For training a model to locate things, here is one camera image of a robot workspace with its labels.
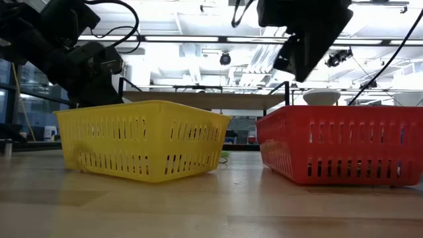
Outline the yellow plastic basket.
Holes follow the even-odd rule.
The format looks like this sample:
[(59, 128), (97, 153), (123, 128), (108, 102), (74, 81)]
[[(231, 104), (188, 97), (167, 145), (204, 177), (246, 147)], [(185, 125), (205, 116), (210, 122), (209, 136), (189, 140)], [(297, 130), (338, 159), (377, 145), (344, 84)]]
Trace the yellow plastic basket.
[(163, 100), (56, 112), (68, 169), (164, 182), (217, 169), (230, 117)]

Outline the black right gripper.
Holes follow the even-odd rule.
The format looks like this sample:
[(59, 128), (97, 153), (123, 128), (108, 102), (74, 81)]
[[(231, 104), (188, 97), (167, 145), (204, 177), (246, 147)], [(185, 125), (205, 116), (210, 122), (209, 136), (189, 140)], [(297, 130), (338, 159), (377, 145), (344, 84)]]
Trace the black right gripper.
[(351, 0), (258, 0), (258, 24), (303, 32), (294, 50), (295, 80), (304, 82), (352, 19)]

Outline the ceiling tube light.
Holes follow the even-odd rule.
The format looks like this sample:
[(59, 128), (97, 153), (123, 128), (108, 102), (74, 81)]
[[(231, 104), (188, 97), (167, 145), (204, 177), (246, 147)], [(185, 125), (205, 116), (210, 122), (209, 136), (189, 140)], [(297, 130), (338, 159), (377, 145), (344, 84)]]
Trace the ceiling tube light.
[(381, 40), (337, 39), (333, 44), (338, 46), (371, 46), (380, 45), (381, 43)]
[(404, 44), (405, 46), (423, 46), (423, 40), (407, 40), (404, 42), (403, 40), (392, 40), (389, 42), (390, 45), (399, 46)]
[(218, 42), (215, 36), (145, 36), (147, 42)]
[(287, 38), (227, 37), (227, 41), (235, 44), (283, 44)]
[[(97, 38), (93, 35), (82, 35), (79, 37), (78, 41), (106, 41), (106, 42), (117, 42), (121, 39), (123, 39), (124, 36), (120, 36), (120, 35), (112, 35), (112, 36), (105, 36), (103, 38)], [(128, 39), (126, 39), (126, 41), (129, 42), (137, 42), (138, 41), (138, 37), (137, 36), (130, 36)]]

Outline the large glass window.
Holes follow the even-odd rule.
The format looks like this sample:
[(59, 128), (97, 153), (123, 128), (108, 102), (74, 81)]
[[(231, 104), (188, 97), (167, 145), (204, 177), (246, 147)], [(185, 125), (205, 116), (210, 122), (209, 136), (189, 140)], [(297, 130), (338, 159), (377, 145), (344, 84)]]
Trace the large glass window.
[(44, 141), (44, 127), (56, 126), (55, 111), (71, 107), (67, 92), (51, 84), (31, 63), (15, 65), (0, 59), (0, 123), (11, 124), (28, 141)]

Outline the red plastic basket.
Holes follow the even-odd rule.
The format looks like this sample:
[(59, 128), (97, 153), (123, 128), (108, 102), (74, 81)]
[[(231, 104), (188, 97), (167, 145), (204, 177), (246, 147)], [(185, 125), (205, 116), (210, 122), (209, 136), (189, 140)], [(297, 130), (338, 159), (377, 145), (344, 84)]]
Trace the red plastic basket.
[(414, 186), (423, 107), (284, 106), (256, 122), (262, 162), (303, 185)]

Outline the black spotlight cluster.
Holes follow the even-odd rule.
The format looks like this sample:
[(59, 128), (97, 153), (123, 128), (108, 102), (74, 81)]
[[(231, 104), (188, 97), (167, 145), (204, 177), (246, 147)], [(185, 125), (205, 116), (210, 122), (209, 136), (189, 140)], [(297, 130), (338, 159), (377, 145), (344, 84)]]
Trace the black spotlight cluster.
[(325, 65), (327, 67), (337, 67), (352, 56), (353, 52), (351, 48), (348, 50), (339, 50), (334, 54), (329, 54), (329, 58), (325, 61)]

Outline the white bucket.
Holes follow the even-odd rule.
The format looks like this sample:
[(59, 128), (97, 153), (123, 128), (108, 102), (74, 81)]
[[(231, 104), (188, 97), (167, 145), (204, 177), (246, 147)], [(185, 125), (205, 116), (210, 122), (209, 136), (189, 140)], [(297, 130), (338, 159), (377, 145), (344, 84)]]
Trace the white bucket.
[(45, 126), (44, 127), (44, 141), (54, 141), (55, 137), (58, 134), (58, 129), (56, 126)]

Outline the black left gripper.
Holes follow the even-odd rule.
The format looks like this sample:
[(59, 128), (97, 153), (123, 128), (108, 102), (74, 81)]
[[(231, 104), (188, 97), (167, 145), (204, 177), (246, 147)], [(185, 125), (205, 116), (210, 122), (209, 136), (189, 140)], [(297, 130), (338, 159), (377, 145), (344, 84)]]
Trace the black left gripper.
[(63, 45), (46, 42), (42, 71), (49, 79), (67, 78), (67, 95), (71, 102), (81, 107), (122, 104), (124, 101), (112, 84), (111, 74), (97, 75), (95, 98), (90, 83), (91, 64), (99, 53), (98, 42), (88, 42), (70, 50)]

